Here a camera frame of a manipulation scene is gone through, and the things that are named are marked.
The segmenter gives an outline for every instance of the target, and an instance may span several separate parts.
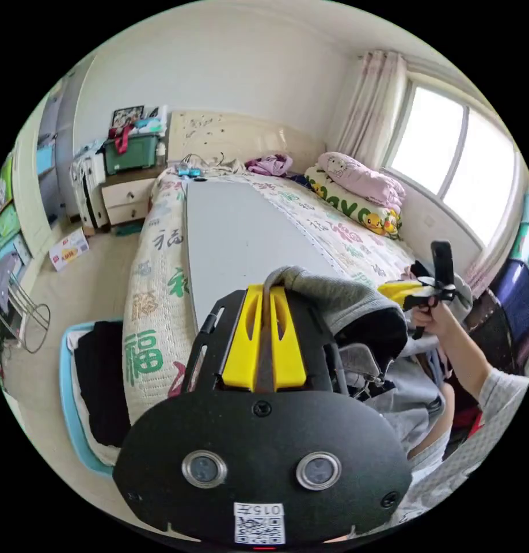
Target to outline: window frame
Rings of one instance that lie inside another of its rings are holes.
[[[443,179],[443,184],[441,185],[439,192],[437,194],[434,194],[422,184],[416,182],[412,178],[408,177],[407,175],[404,175],[403,173],[400,173],[399,171],[391,167],[391,164],[393,163],[395,155],[402,141],[402,137],[404,136],[404,133],[406,131],[406,126],[408,125],[408,120],[410,118],[410,113],[412,111],[412,104],[414,102],[414,97],[416,95],[416,90],[418,88],[423,88],[425,90],[433,92],[434,94],[438,94],[439,96],[444,96],[445,98],[460,104],[463,108],[460,135],[458,137],[458,142],[456,143],[454,156],[448,167],[447,174]],[[444,198],[447,195],[448,189],[450,188],[454,175],[456,174],[458,164],[460,163],[460,160],[462,158],[462,153],[464,151],[464,146],[466,144],[470,111],[473,109],[479,115],[481,115],[481,117],[487,119],[489,123],[494,125],[499,131],[501,131],[504,134],[504,136],[506,136],[512,142],[514,162],[513,162],[512,183],[509,189],[509,196],[512,195],[512,192],[514,191],[515,187],[518,185],[518,181],[519,181],[519,175],[520,175],[519,152],[516,148],[516,145],[514,144],[513,138],[509,135],[507,129],[503,127],[500,124],[500,122],[496,119],[494,114],[490,113],[490,110],[488,110],[487,108],[479,109],[475,105],[475,102],[472,103],[472,102],[466,101],[465,96],[467,95],[464,94],[463,96],[460,96],[460,95],[452,94],[450,91],[444,90],[440,86],[435,86],[428,82],[420,82],[418,79],[408,78],[406,83],[406,90],[402,98],[399,117],[395,124],[394,130],[393,130],[393,136],[391,137],[391,141],[387,148],[387,152],[385,154],[380,170],[383,173],[386,173],[387,175],[395,177],[397,180],[412,187],[420,194],[426,196],[435,205],[437,205],[437,207],[442,209],[458,226],[460,226],[460,228],[469,236],[469,238],[474,242],[474,244],[480,250],[483,251],[488,245],[484,244],[484,242],[475,234],[475,232],[466,223],[466,221],[464,221],[462,217],[460,217],[453,209],[451,209],[444,202]]]

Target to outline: pink clothing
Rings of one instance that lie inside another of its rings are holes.
[[[338,152],[322,154],[318,158],[318,164],[345,190],[400,215],[406,192],[395,179],[373,171],[352,157]]]
[[[283,177],[292,164],[293,160],[289,156],[277,154],[275,156],[266,156],[260,157],[256,160],[250,160],[245,164],[245,166],[252,173]]]

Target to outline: white shirt sleeve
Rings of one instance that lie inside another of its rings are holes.
[[[479,395],[484,425],[464,442],[437,469],[412,485],[390,526],[425,513],[452,494],[477,468],[498,443],[521,405],[529,378],[493,369]]]
[[[492,369],[479,393],[485,424],[529,386],[529,378]]]

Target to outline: floor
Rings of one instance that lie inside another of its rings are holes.
[[[90,239],[89,251],[59,273],[49,258],[46,260],[31,297],[51,309],[50,329],[38,353],[30,355],[12,349],[5,362],[5,385],[18,402],[24,430],[32,444],[73,490],[103,511],[155,531],[133,515],[111,479],[90,472],[78,460],[68,438],[59,396],[59,345],[63,333],[73,324],[123,316],[138,238],[138,234],[98,234]],[[35,343],[34,336],[30,347]],[[174,532],[168,534],[183,537]]]

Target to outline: person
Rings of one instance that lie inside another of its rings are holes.
[[[493,367],[448,306],[442,302],[436,306],[433,304],[434,300],[430,298],[429,307],[414,308],[412,320],[417,327],[424,327],[425,332],[439,338],[462,388],[479,404],[483,425],[447,459],[441,459],[441,462],[423,472],[413,472],[412,484],[391,520],[366,535],[416,518],[438,505],[465,482],[505,432],[529,385],[528,377],[506,374]],[[409,453],[409,459],[418,455],[427,456],[429,450],[434,448],[444,452],[444,442],[450,435],[454,417],[454,390],[447,384],[441,392],[448,399],[447,405],[452,407],[447,409],[447,416],[439,419],[426,439]],[[353,533],[332,541],[359,536],[363,534]]]

